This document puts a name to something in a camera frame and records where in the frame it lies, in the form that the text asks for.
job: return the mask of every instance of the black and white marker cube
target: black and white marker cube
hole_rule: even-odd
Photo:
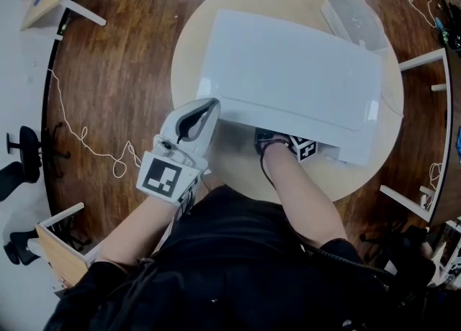
[[[292,135],[290,135],[290,139],[292,141],[292,151],[296,154],[299,162],[307,160],[317,153],[317,142],[314,140],[293,137]]]

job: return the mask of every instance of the floor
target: floor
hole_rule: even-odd
[[[58,48],[55,73],[61,81],[68,121],[100,153],[121,154],[127,140],[142,155],[152,147],[171,110],[170,66],[182,27],[204,0],[77,0],[107,20],[100,27],[73,18]],[[366,0],[381,18],[400,62],[440,48],[437,32],[404,0]],[[427,0],[414,0],[423,9]],[[432,4],[434,14],[445,18]],[[438,64],[403,74],[405,109],[399,138],[385,165],[365,186],[335,204],[349,239],[361,254],[369,250],[359,242],[363,232],[381,232],[388,209],[424,223],[379,193],[380,184],[417,199],[420,185],[429,186],[429,166],[439,162],[444,146],[445,94],[430,85],[444,83]],[[58,92],[52,85],[48,126],[63,120]],[[94,157],[79,141],[62,130],[58,149],[72,158],[61,162],[64,177],[51,179],[50,203],[66,209],[83,201],[86,214],[80,225],[96,236],[106,235],[143,200],[135,188],[138,169],[128,153],[127,172],[112,176],[112,160]],[[207,178],[212,187],[219,184]]]

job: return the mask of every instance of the forearm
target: forearm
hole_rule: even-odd
[[[102,243],[99,260],[135,266],[149,256],[178,208],[163,199],[149,196]]]
[[[346,231],[333,202],[309,178],[287,147],[281,143],[270,145],[264,161],[296,232],[319,246],[332,239],[346,239]]]

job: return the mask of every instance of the white table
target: white table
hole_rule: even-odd
[[[320,11],[324,1],[206,0],[191,16],[176,44],[171,66],[174,107],[195,99],[217,10],[262,14],[331,33]],[[353,193],[369,181],[386,161],[397,139],[403,113],[403,85],[398,61],[391,46],[383,65],[382,99],[385,101],[381,101],[377,132],[368,166],[346,165],[327,160],[323,156],[303,164],[309,176],[332,201]],[[221,181],[246,196],[279,202],[275,190],[261,172],[253,138],[253,127],[220,122],[210,148],[210,170]]]

